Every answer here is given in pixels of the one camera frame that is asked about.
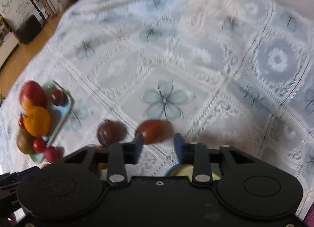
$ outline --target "light green plate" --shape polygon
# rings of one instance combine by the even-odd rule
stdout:
[[[47,142],[46,147],[49,147],[54,142],[65,119],[70,114],[73,101],[70,95],[53,80],[45,83],[42,88],[47,98],[48,111],[51,118],[50,131],[46,136],[43,136],[42,139]],[[51,103],[51,93],[55,90],[61,90],[65,92],[68,98],[68,103],[65,106],[56,106]],[[31,153],[29,156],[35,163],[40,163],[44,159],[43,153]]]
[[[190,164],[177,164],[170,168],[166,176],[188,176],[190,181],[192,181],[193,165]],[[216,168],[212,167],[213,180],[219,180],[221,178],[221,173]]]

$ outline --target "bed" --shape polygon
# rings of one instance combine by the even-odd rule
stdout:
[[[147,118],[168,119],[188,142],[230,144],[294,175],[313,202],[313,23],[271,0],[80,0],[14,83],[0,108],[4,172],[34,165],[17,149],[27,80],[55,80],[75,100],[54,145],[99,145],[104,119],[129,142]],[[171,139],[145,146],[133,175],[177,164]]]

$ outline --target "orange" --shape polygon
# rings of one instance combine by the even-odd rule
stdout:
[[[26,111],[24,117],[25,129],[34,137],[46,135],[50,129],[50,115],[43,107],[34,106]]]

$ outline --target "red apple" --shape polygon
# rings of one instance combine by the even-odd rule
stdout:
[[[28,110],[33,106],[44,108],[47,106],[45,92],[40,84],[35,81],[28,81],[23,85],[18,99],[24,110]]]
[[[44,152],[46,149],[46,142],[41,137],[34,139],[33,149],[36,153]]]
[[[47,147],[44,151],[44,157],[47,162],[53,163],[60,159],[60,152],[53,146]]]

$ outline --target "red tomato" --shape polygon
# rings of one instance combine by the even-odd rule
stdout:
[[[20,126],[21,129],[25,129],[23,116],[20,116],[18,120],[18,125]]]
[[[164,135],[164,125],[161,120],[148,119],[142,122],[136,129],[135,134],[143,134],[145,145],[159,142]]]
[[[43,153],[46,149],[46,142],[41,137],[36,138],[33,142],[33,149],[36,153]]]

